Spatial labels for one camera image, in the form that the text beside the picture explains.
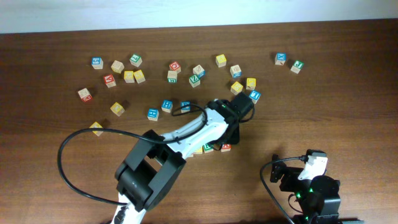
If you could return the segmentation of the green letter R block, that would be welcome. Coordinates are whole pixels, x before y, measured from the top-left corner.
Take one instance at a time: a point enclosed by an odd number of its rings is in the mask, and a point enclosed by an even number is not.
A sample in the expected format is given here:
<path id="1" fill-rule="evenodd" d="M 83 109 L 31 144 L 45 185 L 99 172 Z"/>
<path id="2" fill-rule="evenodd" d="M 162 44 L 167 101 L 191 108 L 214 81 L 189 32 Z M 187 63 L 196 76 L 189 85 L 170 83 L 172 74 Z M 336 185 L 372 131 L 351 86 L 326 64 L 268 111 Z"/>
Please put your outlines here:
<path id="1" fill-rule="evenodd" d="M 204 153 L 209 153 L 209 152 L 213 152 L 214 148 L 211 144 L 205 144 L 203 145 L 203 152 Z"/>

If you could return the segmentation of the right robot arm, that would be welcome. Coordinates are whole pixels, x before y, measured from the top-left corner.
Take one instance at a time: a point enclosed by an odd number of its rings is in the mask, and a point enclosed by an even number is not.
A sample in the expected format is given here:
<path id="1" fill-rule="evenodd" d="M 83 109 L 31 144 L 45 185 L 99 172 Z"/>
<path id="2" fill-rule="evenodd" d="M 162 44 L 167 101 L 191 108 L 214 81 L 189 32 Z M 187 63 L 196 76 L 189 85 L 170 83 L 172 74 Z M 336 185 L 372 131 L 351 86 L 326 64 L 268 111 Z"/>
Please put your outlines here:
<path id="1" fill-rule="evenodd" d="M 325 152 L 309 149 L 297 159 L 304 162 L 303 168 L 285 164 L 294 160 L 293 157 L 281 159 L 274 154 L 270 176 L 272 183 L 280 182 L 281 191 L 290 192 L 296 198 L 301 211 L 293 217 L 294 223 L 364 223 L 357 218 L 340 218 L 340 181 L 326 175 L 328 158 Z"/>

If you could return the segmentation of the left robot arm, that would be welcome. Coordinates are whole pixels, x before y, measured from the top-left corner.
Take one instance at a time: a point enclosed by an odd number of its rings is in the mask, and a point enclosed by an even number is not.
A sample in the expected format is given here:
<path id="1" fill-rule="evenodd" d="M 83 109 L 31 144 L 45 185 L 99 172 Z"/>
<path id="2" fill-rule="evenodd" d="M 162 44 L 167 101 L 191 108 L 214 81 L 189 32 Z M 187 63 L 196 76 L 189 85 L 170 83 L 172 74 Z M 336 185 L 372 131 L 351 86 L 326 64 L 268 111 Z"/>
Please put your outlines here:
<path id="1" fill-rule="evenodd" d="M 250 97 L 239 93 L 232 101 L 208 102 L 199 117 L 178 130 L 144 133 L 116 170 L 120 204 L 112 222 L 140 223 L 168 194 L 187 157 L 208 143 L 237 144 L 239 124 L 253 110 Z"/>

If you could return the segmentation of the yellow block near arm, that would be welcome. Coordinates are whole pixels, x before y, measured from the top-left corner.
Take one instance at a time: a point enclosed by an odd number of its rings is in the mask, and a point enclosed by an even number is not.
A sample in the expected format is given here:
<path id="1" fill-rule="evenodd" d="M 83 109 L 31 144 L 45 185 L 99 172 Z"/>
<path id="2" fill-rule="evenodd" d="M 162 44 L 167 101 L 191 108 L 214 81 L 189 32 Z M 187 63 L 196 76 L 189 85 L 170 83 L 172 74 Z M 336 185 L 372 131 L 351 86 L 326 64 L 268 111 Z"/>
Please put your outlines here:
<path id="1" fill-rule="evenodd" d="M 100 125 L 98 122 L 94 122 L 91 126 L 91 129 L 102 129 L 102 125 Z M 92 133 L 94 133 L 97 136 L 100 136 L 103 132 L 102 131 L 92 131 Z"/>

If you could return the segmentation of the red letter A block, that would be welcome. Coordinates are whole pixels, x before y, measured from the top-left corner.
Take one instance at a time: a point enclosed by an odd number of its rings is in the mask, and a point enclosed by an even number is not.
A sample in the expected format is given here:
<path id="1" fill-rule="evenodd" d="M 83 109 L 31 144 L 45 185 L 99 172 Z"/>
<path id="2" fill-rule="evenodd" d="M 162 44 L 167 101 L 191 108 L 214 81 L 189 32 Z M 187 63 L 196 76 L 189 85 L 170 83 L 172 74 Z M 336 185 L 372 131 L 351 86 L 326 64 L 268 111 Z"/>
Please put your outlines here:
<path id="1" fill-rule="evenodd" d="M 231 148 L 232 148 L 232 146 L 230 144 L 224 144 L 221 147 L 221 152 L 228 152 L 231 150 Z"/>

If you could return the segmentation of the yellow letter C block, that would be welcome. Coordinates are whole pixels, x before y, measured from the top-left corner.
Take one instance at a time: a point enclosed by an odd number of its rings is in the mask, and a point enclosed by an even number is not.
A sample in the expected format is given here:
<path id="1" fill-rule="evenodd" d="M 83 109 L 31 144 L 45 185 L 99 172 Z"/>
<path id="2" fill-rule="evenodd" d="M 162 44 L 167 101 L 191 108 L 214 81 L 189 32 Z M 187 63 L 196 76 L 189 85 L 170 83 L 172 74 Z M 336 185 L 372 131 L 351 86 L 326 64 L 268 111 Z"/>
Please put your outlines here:
<path id="1" fill-rule="evenodd" d="M 193 152 L 194 154 L 203 154 L 203 148 L 199 148 Z"/>

